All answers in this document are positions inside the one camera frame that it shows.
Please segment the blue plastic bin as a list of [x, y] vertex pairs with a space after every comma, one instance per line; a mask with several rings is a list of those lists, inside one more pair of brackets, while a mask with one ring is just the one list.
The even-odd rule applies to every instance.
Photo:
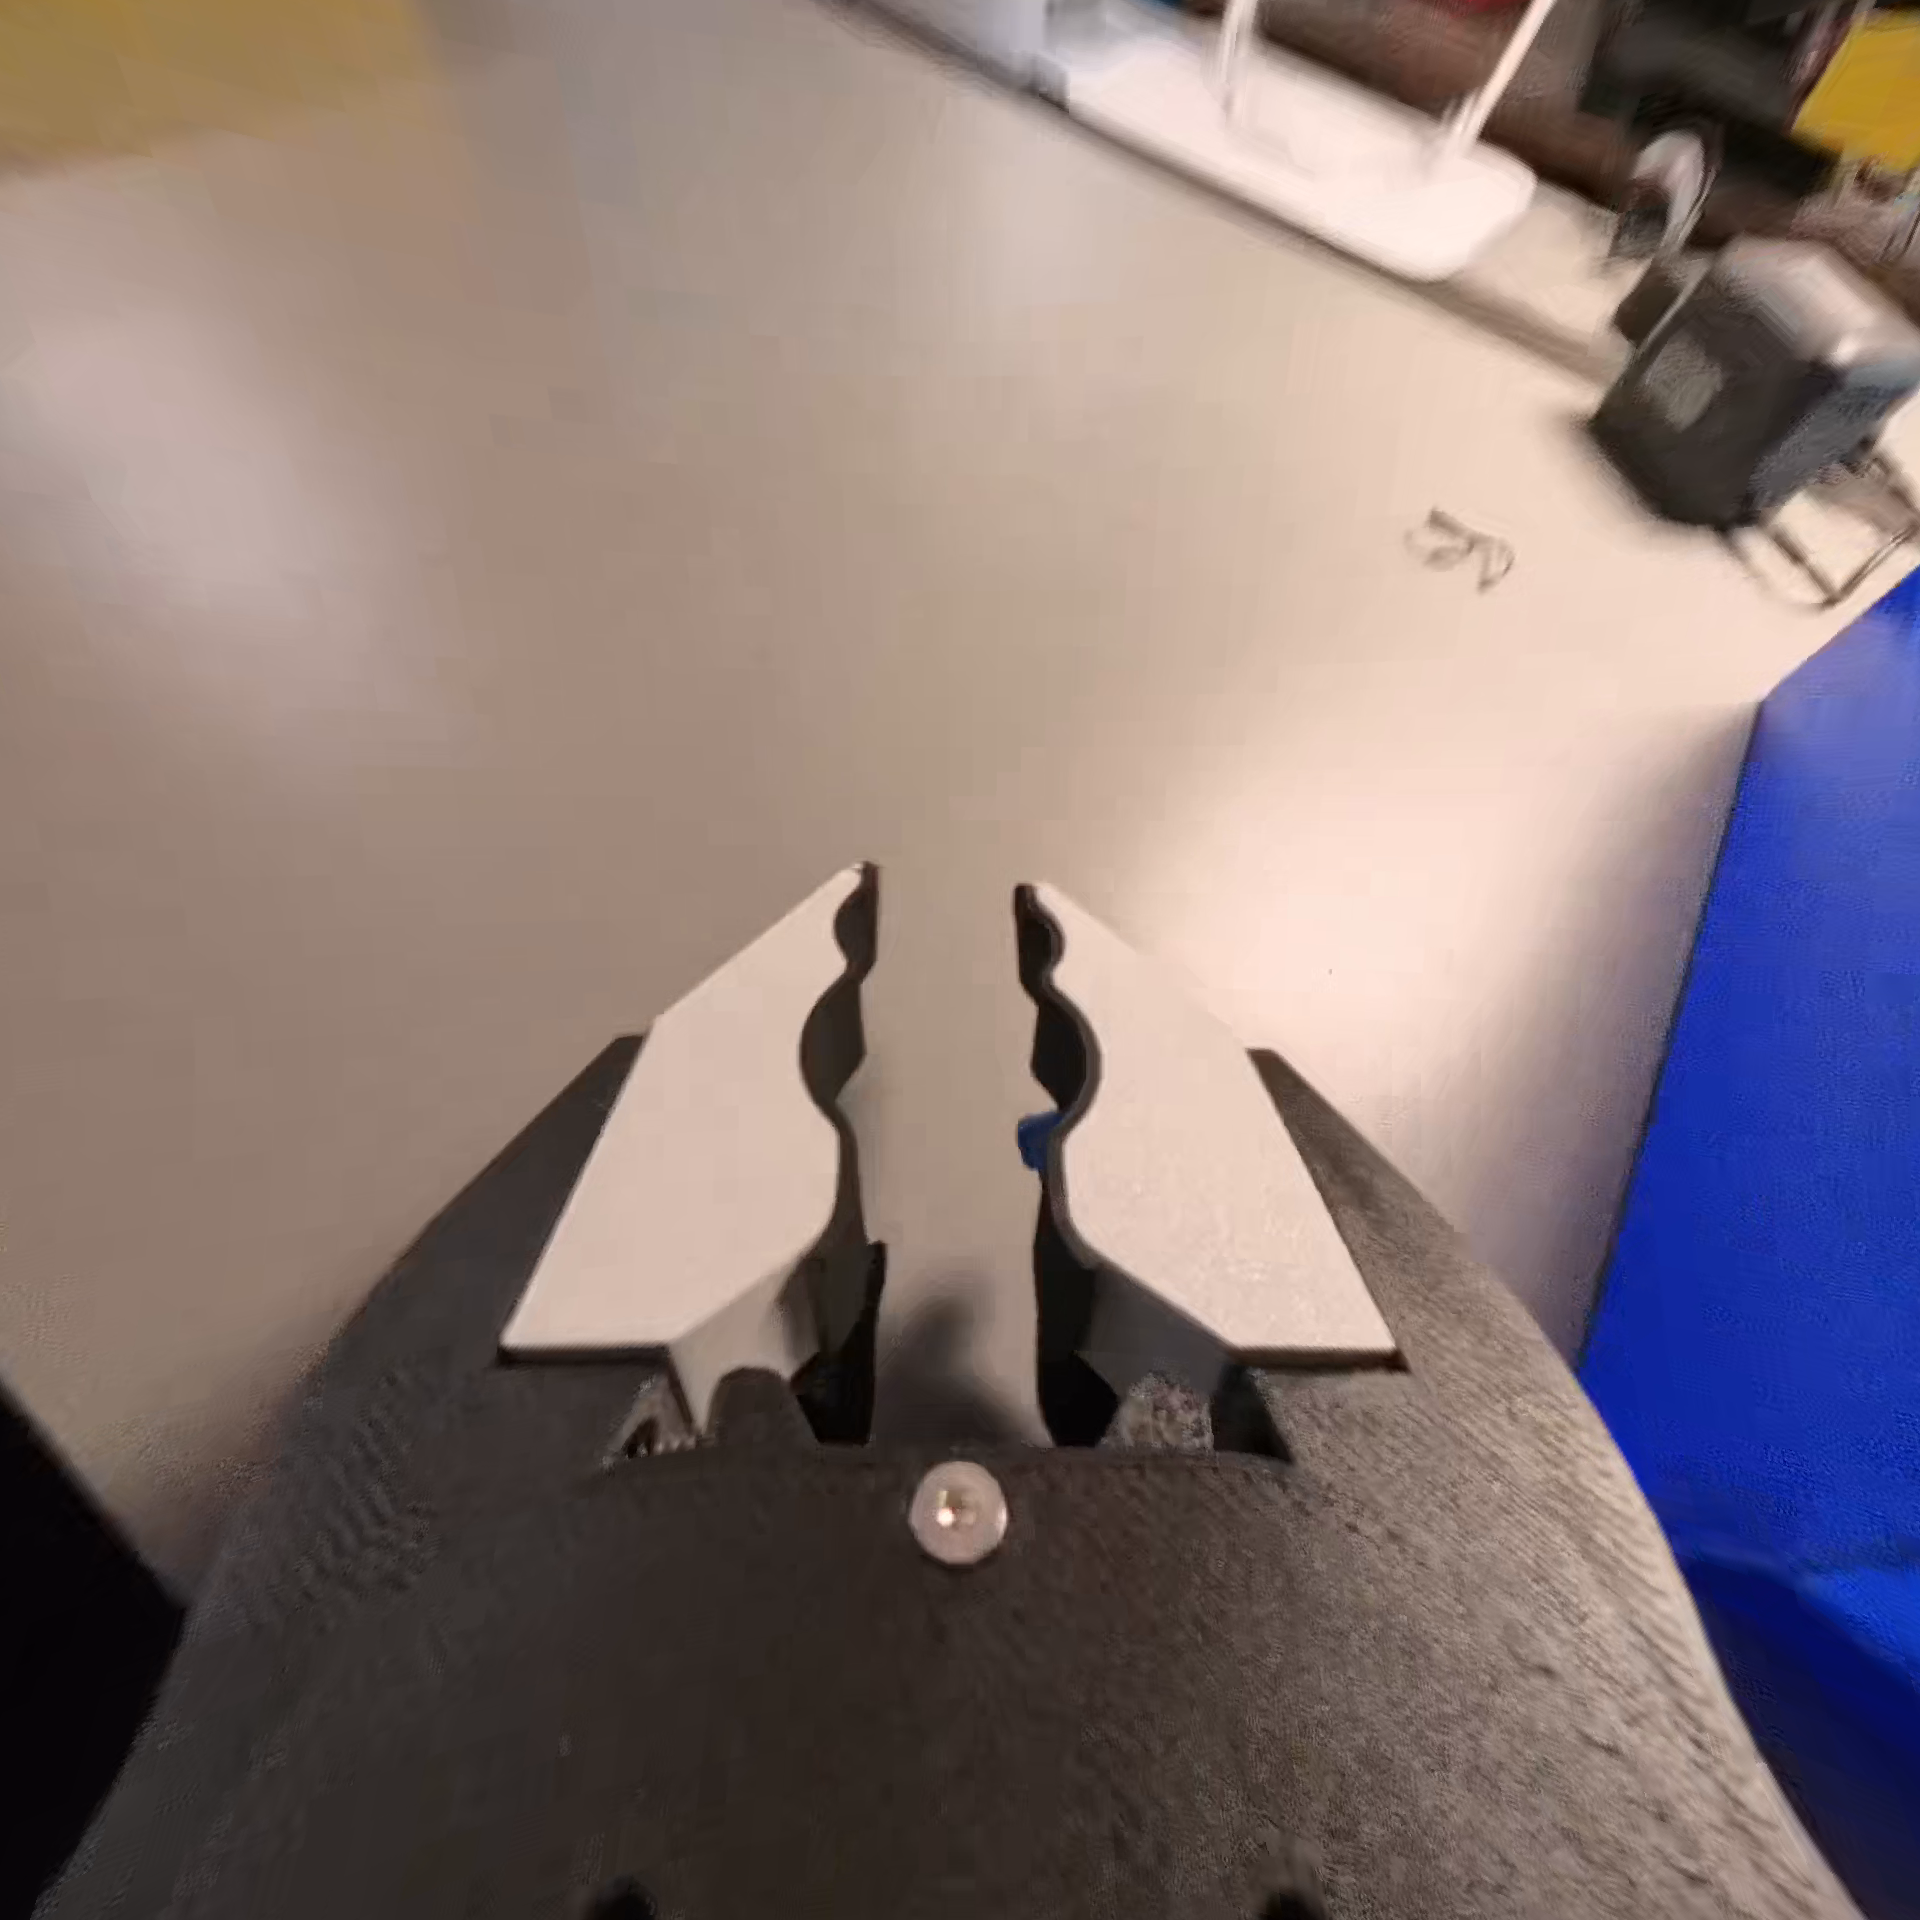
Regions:
[[1915, 1914], [1915, 576], [1757, 710], [1576, 1379], [1804, 1830]]

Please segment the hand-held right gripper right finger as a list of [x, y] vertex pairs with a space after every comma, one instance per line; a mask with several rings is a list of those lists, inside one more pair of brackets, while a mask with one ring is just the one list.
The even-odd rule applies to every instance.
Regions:
[[1016, 887], [1016, 945], [1049, 1097], [1023, 1122], [1046, 1435], [1104, 1443], [1156, 1379], [1213, 1443], [1278, 1443], [1251, 1407], [1267, 1375], [1399, 1375], [1271, 1075], [1213, 997], [1059, 886]]

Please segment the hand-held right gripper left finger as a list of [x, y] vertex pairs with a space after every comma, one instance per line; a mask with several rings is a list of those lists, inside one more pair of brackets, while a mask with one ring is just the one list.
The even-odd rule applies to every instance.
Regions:
[[656, 1362], [689, 1428], [767, 1368], [818, 1441], [875, 1416], [886, 1244], [844, 1088], [865, 1059], [879, 870], [842, 868], [676, 997], [505, 1314], [505, 1362]]

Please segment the black flat box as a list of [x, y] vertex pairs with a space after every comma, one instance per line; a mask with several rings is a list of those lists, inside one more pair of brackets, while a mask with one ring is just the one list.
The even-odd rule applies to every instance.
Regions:
[[1613, 306], [1613, 332], [1640, 351], [1713, 271], [1706, 253], [1659, 253]]

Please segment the grey power station with display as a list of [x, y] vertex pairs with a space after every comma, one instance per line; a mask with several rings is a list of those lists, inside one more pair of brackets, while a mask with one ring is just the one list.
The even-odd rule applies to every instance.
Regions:
[[[1659, 521], [1769, 544], [1838, 610], [1915, 545], [1915, 475], [1883, 445], [1915, 386], [1915, 319], [1879, 287], [1816, 243], [1746, 235], [1623, 354], [1584, 429]], [[1847, 576], [1788, 531], [1805, 496], [1877, 531]]]

